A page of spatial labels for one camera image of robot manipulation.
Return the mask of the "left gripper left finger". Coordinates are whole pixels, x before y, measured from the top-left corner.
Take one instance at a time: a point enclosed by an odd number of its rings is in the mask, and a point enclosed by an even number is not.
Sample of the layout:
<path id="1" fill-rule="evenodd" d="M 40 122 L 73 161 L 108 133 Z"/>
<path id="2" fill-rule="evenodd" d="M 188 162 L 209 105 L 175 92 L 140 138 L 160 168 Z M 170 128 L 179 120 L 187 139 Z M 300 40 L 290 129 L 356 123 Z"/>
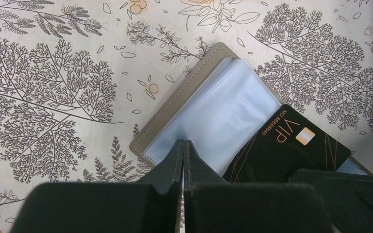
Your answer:
<path id="1" fill-rule="evenodd" d="M 177 233 L 184 140 L 136 182 L 43 183 L 28 195 L 14 233 Z"/>

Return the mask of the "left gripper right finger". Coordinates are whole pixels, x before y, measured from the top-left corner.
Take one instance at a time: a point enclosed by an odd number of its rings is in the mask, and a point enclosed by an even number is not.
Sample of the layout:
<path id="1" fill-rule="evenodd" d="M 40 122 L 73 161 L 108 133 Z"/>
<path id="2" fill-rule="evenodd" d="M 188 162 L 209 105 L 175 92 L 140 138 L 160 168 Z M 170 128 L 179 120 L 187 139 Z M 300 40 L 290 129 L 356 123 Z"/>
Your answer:
<path id="1" fill-rule="evenodd" d="M 188 233 L 331 233 L 322 198 L 302 183 L 229 183 L 184 146 Z"/>

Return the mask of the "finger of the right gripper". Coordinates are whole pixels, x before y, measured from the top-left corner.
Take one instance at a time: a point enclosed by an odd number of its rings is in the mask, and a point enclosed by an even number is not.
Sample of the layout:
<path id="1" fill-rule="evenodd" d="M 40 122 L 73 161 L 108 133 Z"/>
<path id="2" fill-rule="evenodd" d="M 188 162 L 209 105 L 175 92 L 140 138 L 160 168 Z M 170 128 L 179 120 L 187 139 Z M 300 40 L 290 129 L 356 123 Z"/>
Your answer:
<path id="1" fill-rule="evenodd" d="M 288 180 L 314 187 L 340 232 L 373 233 L 373 176 L 299 169 Z"/>

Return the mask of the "grey leather card holder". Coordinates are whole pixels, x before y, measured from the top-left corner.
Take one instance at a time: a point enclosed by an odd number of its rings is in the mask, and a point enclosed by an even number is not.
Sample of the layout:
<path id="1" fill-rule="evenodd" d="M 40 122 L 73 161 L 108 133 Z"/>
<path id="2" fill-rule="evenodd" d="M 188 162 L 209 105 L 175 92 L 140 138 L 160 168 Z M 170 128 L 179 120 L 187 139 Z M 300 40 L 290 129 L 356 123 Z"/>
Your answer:
<path id="1" fill-rule="evenodd" d="M 284 104 L 245 60 L 217 43 L 135 136 L 130 150 L 154 167 L 176 140 L 190 140 L 223 177 L 236 154 Z M 369 175 L 352 154 L 336 171 Z"/>

